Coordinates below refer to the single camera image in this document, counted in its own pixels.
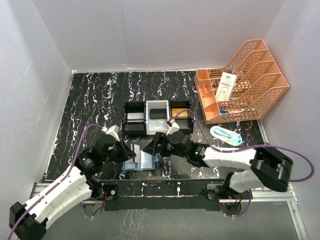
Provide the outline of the white magnetic stripe card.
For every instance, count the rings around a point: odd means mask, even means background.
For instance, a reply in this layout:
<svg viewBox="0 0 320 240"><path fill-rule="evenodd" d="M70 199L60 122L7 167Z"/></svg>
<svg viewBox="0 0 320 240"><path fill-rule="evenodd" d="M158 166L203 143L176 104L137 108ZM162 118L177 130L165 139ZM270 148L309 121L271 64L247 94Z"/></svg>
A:
<svg viewBox="0 0 320 240"><path fill-rule="evenodd" d="M134 162L141 161L141 148L138 144L131 144L131 150L135 153L135 157L133 158Z"/></svg>

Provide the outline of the blue leather card holder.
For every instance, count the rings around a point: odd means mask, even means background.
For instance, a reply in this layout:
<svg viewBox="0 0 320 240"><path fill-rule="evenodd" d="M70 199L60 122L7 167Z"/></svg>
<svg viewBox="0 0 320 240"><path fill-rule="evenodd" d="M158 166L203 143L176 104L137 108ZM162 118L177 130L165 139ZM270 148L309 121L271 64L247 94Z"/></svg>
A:
<svg viewBox="0 0 320 240"><path fill-rule="evenodd" d="M140 149L137 144L131 144L130 149L136 154L136 157L123 163L123 171L153 171L156 169L157 156L152 156Z"/></svg>

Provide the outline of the three-compartment black white tray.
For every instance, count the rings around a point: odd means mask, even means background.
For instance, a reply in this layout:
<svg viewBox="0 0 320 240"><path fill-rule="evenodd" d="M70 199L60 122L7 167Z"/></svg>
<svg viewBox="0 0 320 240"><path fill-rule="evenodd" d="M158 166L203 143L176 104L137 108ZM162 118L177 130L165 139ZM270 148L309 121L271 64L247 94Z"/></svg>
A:
<svg viewBox="0 0 320 240"><path fill-rule="evenodd" d="M130 101L125 102L123 108L123 135L145 137L167 132L167 122L178 112L189 110L191 103L189 100Z"/></svg>

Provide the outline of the packaged nail clipper blister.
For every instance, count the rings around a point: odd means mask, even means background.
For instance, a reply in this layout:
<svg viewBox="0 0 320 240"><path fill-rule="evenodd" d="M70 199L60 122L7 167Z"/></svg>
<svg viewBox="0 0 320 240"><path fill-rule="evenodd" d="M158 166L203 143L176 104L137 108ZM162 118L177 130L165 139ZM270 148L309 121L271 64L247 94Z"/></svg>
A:
<svg viewBox="0 0 320 240"><path fill-rule="evenodd" d="M243 142L242 137L239 133L220 126L211 127L210 134L212 135L212 137L234 147L240 146Z"/></svg>

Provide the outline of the orange mesh file organizer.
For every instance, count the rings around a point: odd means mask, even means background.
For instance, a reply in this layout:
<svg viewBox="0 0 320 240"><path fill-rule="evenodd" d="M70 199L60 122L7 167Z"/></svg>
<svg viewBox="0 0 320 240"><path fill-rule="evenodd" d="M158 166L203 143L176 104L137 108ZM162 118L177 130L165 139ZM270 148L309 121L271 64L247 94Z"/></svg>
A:
<svg viewBox="0 0 320 240"><path fill-rule="evenodd" d="M230 99L220 101L223 73L237 79ZM263 39L246 41L224 67L198 69L194 82L207 125L261 120L290 87Z"/></svg>

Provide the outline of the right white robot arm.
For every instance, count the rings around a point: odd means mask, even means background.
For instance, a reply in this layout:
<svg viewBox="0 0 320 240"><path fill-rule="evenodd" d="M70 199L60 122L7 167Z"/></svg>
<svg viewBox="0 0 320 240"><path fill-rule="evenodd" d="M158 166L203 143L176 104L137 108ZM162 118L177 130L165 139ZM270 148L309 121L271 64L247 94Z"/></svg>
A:
<svg viewBox="0 0 320 240"><path fill-rule="evenodd" d="M286 192L293 161L274 147L265 145L250 149L210 147L208 143L194 142L170 121L166 133L156 132L143 152L161 157L172 155L184 158L194 167L227 167L240 169L230 172L222 185L207 188L205 192L215 199L236 198L242 193L266 187L275 192Z"/></svg>

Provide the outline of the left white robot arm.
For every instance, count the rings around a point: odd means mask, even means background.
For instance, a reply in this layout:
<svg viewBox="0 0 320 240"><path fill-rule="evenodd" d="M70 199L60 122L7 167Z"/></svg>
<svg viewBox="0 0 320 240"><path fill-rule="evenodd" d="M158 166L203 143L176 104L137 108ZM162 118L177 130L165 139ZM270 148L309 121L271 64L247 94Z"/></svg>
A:
<svg viewBox="0 0 320 240"><path fill-rule="evenodd" d="M20 240L41 240L47 229L63 214L83 201L99 197L103 183L96 176L108 162L125 162L136 157L119 136L119 126L94 124L103 135L93 146L76 148L69 167L54 182L24 203L9 210L10 233Z"/></svg>

